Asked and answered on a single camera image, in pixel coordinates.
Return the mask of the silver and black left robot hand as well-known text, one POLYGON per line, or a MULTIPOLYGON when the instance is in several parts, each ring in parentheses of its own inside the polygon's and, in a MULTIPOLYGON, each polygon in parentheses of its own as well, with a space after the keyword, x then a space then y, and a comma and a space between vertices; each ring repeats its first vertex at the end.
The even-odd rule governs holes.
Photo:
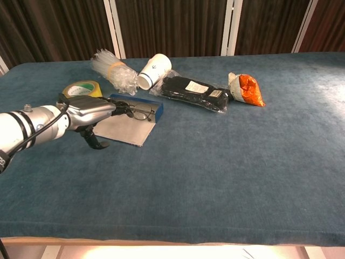
POLYGON ((124 101, 111 98, 76 96, 69 98, 67 115, 70 131, 78 132, 92 149, 104 149, 109 146, 106 141, 99 142, 93 132, 97 123, 116 115, 134 116, 130 105, 124 101))

